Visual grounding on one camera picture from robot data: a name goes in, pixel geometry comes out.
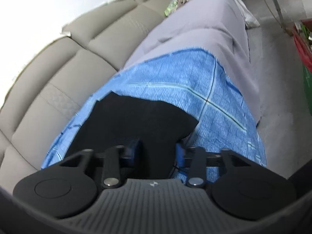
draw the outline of blue towel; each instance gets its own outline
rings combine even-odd
[[[209,152],[229,148],[266,166],[264,146],[243,96],[210,52],[188,48],[147,60],[114,75],[89,97],[54,140],[42,168],[64,158],[95,102],[110,91],[168,102],[194,116],[199,124],[185,139],[187,146],[202,146]],[[183,174],[177,177],[185,180]],[[217,168],[207,168],[207,180],[213,182],[217,178]]]

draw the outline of red plastic bag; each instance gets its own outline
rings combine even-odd
[[[308,29],[311,29],[312,19],[302,20],[302,23]],[[309,48],[307,47],[304,40],[298,34],[295,25],[294,25],[294,29],[293,29],[293,34],[294,34],[294,43],[296,45],[299,57],[300,57],[302,63],[305,65],[305,67],[312,73],[312,53],[309,50]]]

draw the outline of ribbed surface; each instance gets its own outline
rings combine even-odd
[[[107,189],[84,213],[63,220],[88,233],[190,234],[234,231],[249,222],[216,208],[205,191],[184,186],[180,180],[128,179],[118,189]]]

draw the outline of beige sofa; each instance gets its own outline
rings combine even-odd
[[[90,94],[119,71],[170,0],[121,0],[64,27],[26,67],[0,111],[0,186],[36,172],[54,138]]]

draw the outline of tile floor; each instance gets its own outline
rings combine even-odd
[[[312,116],[308,111],[302,63],[292,37],[276,23],[263,0],[243,0],[261,27],[248,30],[251,63],[261,95],[258,132],[267,166],[289,177],[312,159]],[[274,12],[272,0],[267,0]],[[312,0],[278,0],[287,22],[312,18]]]

